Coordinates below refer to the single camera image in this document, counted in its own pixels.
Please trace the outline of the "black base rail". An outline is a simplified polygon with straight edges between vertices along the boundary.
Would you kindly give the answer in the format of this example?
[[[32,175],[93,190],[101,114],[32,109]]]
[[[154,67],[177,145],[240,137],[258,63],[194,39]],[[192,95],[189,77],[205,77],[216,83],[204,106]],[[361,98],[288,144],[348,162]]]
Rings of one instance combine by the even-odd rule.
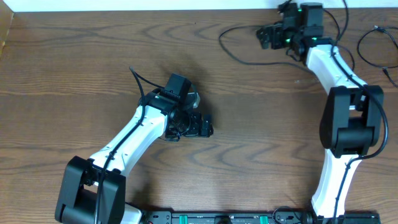
[[[329,218],[316,218],[309,212],[293,212],[282,209],[270,213],[144,212],[139,224],[311,224],[331,222]]]

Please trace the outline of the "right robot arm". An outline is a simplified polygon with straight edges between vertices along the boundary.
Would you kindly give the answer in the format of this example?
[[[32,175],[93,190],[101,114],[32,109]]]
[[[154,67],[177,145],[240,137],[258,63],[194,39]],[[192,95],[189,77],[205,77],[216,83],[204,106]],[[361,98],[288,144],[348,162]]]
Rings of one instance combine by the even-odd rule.
[[[345,214],[345,199],[360,162],[376,157],[386,145],[387,133],[380,148],[368,153],[380,130],[388,129],[383,90],[360,79],[341,57],[339,40],[323,35],[321,3],[286,1],[277,9],[282,20],[256,32],[261,47],[286,49],[289,57],[315,74],[328,95],[319,127],[325,160],[307,220],[361,223],[359,215]]]

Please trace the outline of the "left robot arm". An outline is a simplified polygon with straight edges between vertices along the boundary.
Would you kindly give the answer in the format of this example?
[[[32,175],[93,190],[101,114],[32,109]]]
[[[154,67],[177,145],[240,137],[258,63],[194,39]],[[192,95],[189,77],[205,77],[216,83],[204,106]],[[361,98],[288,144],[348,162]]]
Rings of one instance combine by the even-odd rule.
[[[126,179],[158,138],[208,138],[210,115],[197,111],[199,94],[191,81],[171,74],[166,86],[142,94],[132,119],[88,159],[75,156],[63,175],[55,209],[60,223],[139,223],[143,213],[128,205]]]

